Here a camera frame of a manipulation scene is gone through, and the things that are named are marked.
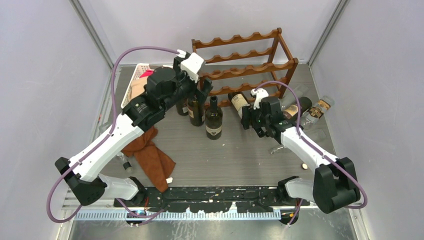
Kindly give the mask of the dark bottle white label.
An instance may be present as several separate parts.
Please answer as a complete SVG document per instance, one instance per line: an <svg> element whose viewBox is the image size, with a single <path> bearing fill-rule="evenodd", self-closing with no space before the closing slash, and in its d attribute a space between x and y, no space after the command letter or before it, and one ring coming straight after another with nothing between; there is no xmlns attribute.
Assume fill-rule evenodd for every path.
<svg viewBox="0 0 424 240"><path fill-rule="evenodd" d="M243 107L250 106L246 96L241 91L230 92L227 94L228 100L232 103L236 109L240 118L243 117Z"/></svg>

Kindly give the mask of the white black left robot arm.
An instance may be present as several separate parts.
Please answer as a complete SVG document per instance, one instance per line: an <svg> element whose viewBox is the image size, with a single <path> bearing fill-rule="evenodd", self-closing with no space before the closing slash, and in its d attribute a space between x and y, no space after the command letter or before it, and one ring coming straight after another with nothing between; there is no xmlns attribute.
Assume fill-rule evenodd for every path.
<svg viewBox="0 0 424 240"><path fill-rule="evenodd" d="M206 61L197 53L180 53L173 67L158 67L148 76L144 92L124 106L115 122L80 153L60 157L55 166L82 206L101 198L126 200L141 206L145 188L135 177L117 178L101 174L102 169L129 143L164 119L166 111L179 101L196 96L205 101L211 80L202 89L197 84Z"/></svg>

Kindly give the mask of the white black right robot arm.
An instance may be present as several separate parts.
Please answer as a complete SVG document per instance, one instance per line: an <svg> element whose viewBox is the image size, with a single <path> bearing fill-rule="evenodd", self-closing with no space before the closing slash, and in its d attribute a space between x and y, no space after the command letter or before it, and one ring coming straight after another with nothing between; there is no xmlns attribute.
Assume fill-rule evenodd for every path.
<svg viewBox="0 0 424 240"><path fill-rule="evenodd" d="M311 140L294 118L286 118L276 97L265 97L241 108L241 124L259 137L274 138L296 154L312 171L313 180L292 176L278 183L277 198L283 205L296 199L315 203L328 214L361 199L354 163L325 151Z"/></svg>

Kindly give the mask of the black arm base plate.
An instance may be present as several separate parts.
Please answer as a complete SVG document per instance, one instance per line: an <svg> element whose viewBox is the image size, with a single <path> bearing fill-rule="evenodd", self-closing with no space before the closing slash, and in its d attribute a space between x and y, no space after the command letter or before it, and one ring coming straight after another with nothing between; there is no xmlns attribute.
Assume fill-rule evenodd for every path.
<svg viewBox="0 0 424 240"><path fill-rule="evenodd" d="M126 202L129 208L147 208L154 212L226 213L235 205L237 213L265 213L274 208L292 207L299 201L281 196L278 186L173 186L160 192L146 187L138 204Z"/></svg>

